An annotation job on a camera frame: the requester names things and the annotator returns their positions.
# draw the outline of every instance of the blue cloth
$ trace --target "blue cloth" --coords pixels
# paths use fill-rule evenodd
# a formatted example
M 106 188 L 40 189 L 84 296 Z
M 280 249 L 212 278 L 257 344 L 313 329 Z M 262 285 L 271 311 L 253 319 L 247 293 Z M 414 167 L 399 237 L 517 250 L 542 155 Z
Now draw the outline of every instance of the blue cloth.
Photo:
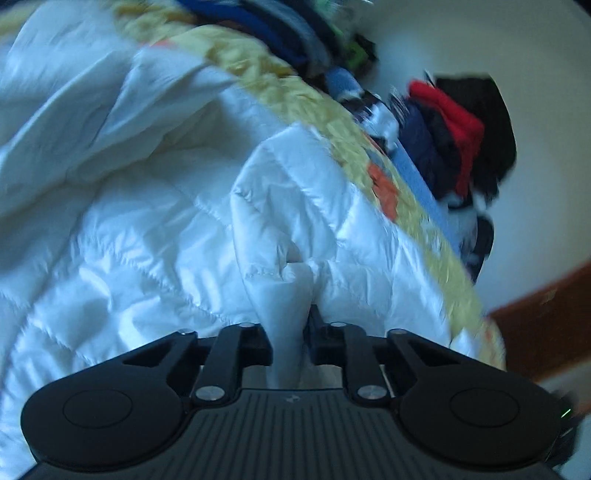
M 429 215 L 429 218 L 439 227 L 443 236 L 452 246 L 453 252 L 459 257 L 460 242 L 453 233 L 446 213 L 435 200 L 431 190 L 427 187 L 427 184 L 402 145 L 398 145 L 391 161 L 394 167 L 396 167 L 396 170 L 398 170 L 398 173 L 400 173 L 402 179 L 411 189 L 414 197 Z
M 330 97 L 337 102 L 351 97 L 360 98 L 364 91 L 353 74 L 342 67 L 334 67 L 326 72 L 324 81 Z

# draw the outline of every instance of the light blue towel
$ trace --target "light blue towel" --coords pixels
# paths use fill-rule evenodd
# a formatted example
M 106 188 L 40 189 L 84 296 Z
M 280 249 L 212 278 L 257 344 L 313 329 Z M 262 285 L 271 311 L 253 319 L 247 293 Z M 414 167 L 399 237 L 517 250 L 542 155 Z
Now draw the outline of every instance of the light blue towel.
M 411 189 L 417 201 L 421 204 L 425 212 L 427 212 L 429 218 L 439 227 L 443 236 L 445 236 L 452 246 L 452 250 L 459 257 L 460 242 L 453 233 L 447 215 L 435 200 L 421 174 L 400 143 L 398 143 L 398 148 L 393 152 L 391 161 L 402 179 Z

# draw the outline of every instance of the black cloth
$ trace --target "black cloth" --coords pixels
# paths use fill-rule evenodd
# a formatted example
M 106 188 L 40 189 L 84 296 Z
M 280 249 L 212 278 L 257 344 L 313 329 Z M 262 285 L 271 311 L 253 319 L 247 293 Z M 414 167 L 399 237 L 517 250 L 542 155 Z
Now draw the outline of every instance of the black cloth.
M 503 97 L 488 76 L 438 77 L 436 86 L 484 123 L 484 138 L 471 176 L 474 189 L 489 202 L 499 194 L 499 183 L 517 159 L 511 118 Z
M 476 283 L 478 275 L 482 270 L 484 260 L 488 258 L 492 251 L 492 243 L 495 239 L 495 227 L 491 220 L 485 216 L 478 216 L 478 236 L 476 237 L 476 245 L 469 260 L 466 262 L 466 269 L 470 273 L 472 283 Z

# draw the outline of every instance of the wooden baseboard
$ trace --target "wooden baseboard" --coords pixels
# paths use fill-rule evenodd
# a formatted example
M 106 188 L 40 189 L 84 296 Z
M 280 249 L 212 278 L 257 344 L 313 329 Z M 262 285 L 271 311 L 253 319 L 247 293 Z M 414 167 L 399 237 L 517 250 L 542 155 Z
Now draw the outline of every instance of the wooden baseboard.
M 539 379 L 591 358 L 590 312 L 591 262 L 492 312 L 505 340 L 507 370 Z

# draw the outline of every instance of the white duvet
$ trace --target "white duvet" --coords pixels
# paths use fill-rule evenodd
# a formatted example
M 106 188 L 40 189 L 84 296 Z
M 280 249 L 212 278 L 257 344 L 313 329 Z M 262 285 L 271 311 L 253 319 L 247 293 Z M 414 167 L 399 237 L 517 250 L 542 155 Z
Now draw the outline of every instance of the white duvet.
M 35 390 L 180 328 L 263 324 L 271 387 L 300 380 L 312 303 L 449 345 L 413 241 L 227 74 L 82 2 L 45 4 L 1 56 L 0 478 L 33 464 Z

